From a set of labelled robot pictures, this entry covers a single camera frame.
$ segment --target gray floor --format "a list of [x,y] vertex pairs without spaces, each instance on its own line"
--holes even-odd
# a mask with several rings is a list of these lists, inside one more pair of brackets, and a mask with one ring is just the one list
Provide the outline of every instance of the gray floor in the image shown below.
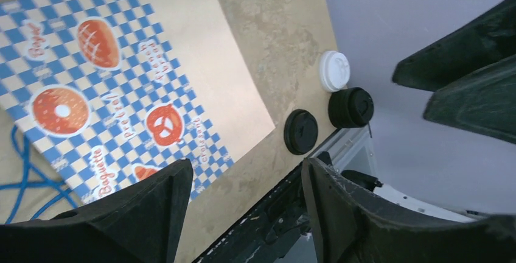
[[391,83],[398,61],[502,0],[327,0],[352,86],[375,101],[371,126],[383,181],[413,197],[516,212],[516,146],[422,119],[430,93]]

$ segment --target beige countertop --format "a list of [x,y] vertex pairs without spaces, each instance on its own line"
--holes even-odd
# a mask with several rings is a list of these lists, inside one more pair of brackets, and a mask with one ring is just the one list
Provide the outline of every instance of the beige countertop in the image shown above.
[[[333,131],[326,110],[330,95],[317,70],[318,57],[336,49],[326,1],[219,2],[276,129],[189,205],[176,262],[195,259],[300,162],[283,142],[292,110],[304,108],[317,118],[318,143]],[[12,121],[5,112],[0,121],[7,137],[4,129]],[[8,143],[2,146],[4,160],[13,156],[6,152],[12,151]]]

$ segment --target wooden table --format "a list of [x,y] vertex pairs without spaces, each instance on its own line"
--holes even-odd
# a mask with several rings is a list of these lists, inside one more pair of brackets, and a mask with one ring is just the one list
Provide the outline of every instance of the wooden table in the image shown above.
[[[321,88],[317,70],[318,57],[336,49],[325,0],[219,2],[276,129],[189,205],[177,262],[195,259],[300,162],[283,142],[284,121],[292,110],[304,108],[317,118],[318,143],[333,131],[326,111],[330,95]],[[0,157],[11,165],[7,175],[16,177],[21,175],[21,162],[9,144],[11,126],[2,111]],[[35,160],[55,176],[44,159]],[[68,207],[59,203],[52,211]]]

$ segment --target pretzel illustration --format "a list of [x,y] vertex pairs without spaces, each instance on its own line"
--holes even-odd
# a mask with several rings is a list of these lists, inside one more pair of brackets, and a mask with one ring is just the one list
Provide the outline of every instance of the pretzel illustration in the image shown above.
[[178,142],[184,130],[184,122],[172,104],[160,105],[149,111],[145,125],[159,146]]

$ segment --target bread illustration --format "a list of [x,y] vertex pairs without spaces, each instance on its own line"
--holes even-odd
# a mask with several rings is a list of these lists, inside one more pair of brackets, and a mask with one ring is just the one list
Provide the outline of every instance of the bread illustration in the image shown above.
[[100,69],[118,69],[122,54],[118,39],[103,18],[91,16],[77,27],[77,41],[84,58]]
[[169,103],[149,111],[145,126],[159,146],[170,146],[178,142],[184,129],[181,116]]
[[75,136],[89,125],[85,97],[68,86],[45,86],[31,98],[30,108],[34,121],[55,136]]
[[138,178],[138,181],[141,181],[143,179],[146,179],[150,177],[151,175],[155,174],[158,171],[158,169],[154,167],[147,167],[143,165],[137,165],[133,167],[133,172],[136,178]]

